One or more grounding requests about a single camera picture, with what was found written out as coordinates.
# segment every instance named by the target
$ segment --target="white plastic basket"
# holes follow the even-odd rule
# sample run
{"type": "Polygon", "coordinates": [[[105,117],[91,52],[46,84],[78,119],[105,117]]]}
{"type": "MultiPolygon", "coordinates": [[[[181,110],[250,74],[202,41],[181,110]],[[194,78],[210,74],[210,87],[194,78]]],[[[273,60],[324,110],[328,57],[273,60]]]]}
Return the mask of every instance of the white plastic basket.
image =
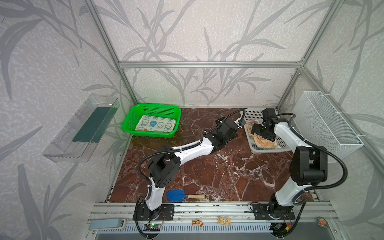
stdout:
{"type": "MultiPolygon", "coordinates": [[[[265,108],[246,108],[245,109],[245,116],[244,119],[247,121],[259,121],[260,123],[263,122],[263,110],[265,108]]],[[[262,149],[257,147],[257,145],[253,141],[253,137],[249,136],[246,128],[244,127],[245,134],[248,139],[249,147],[251,148],[252,153],[272,153],[272,152],[286,152],[290,151],[289,147],[285,144],[285,142],[279,137],[276,136],[276,142],[281,148],[275,148],[275,149],[262,149]]]]}
{"type": "Polygon", "coordinates": [[[292,113],[296,114],[294,121],[303,137],[341,159],[363,146],[360,137],[320,91],[304,91],[292,113]]]}

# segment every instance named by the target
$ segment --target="blue cartoon character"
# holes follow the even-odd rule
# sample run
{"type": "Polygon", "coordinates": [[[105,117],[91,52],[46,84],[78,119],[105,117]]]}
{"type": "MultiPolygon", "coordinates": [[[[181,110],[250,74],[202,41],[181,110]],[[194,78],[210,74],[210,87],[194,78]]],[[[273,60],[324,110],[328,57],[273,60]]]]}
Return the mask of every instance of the blue cartoon character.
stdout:
{"type": "Polygon", "coordinates": [[[164,123],[163,123],[163,122],[159,122],[159,123],[157,124],[157,128],[162,128],[162,127],[164,127],[164,123]]]}
{"type": "Polygon", "coordinates": [[[141,121],[141,126],[147,126],[148,123],[149,121],[147,119],[144,119],[143,121],[141,121]]]}
{"type": "Polygon", "coordinates": [[[172,124],[170,124],[170,123],[167,123],[166,124],[166,127],[165,127],[165,129],[168,129],[168,130],[170,130],[170,128],[172,127],[172,124]]]}
{"type": "Polygon", "coordinates": [[[150,127],[154,127],[154,126],[156,126],[156,124],[157,124],[156,121],[152,121],[152,122],[149,124],[149,126],[150,126],[150,127]]]}

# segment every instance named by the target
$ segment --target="green plastic basket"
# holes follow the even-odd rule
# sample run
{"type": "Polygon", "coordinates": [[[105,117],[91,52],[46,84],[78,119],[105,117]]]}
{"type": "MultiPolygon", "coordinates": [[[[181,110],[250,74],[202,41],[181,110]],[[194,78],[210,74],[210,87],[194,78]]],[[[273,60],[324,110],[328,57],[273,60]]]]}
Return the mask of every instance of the green plastic basket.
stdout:
{"type": "Polygon", "coordinates": [[[134,106],[125,119],[122,129],[135,136],[142,137],[173,137],[179,127],[181,109],[177,106],[162,104],[141,103],[134,106]],[[143,115],[150,115],[160,118],[172,118],[176,120],[175,128],[172,132],[143,132],[136,131],[136,126],[143,115]]]}

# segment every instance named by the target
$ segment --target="blue eraser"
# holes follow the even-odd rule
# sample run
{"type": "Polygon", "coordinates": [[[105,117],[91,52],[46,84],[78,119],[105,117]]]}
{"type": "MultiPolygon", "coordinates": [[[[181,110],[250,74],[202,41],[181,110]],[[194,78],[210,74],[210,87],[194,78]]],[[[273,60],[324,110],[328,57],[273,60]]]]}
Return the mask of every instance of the blue eraser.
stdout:
{"type": "Polygon", "coordinates": [[[94,220],[89,229],[118,228],[122,227],[123,220],[121,218],[94,220]]]}

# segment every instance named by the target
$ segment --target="red marble tabletop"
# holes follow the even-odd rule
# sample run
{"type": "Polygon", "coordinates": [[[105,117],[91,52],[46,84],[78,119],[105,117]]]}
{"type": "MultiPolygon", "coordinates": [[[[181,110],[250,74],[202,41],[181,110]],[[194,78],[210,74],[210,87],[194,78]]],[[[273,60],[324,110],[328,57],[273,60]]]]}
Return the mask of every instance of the red marble tabletop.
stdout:
{"type": "MultiPolygon", "coordinates": [[[[215,120],[220,115],[226,116],[234,110],[184,108],[173,138],[133,136],[110,201],[136,202],[139,195],[146,196],[147,182],[136,170],[144,156],[164,144],[180,146],[198,140],[204,130],[216,125],[215,120]]],[[[289,177],[292,152],[252,154],[244,129],[240,129],[238,135],[220,151],[182,165],[165,193],[184,190],[185,194],[205,194],[209,201],[269,201],[271,194],[278,191],[289,177]]],[[[142,169],[149,176],[147,162],[142,169]]],[[[169,201],[166,195],[163,201],[169,201]]]]}

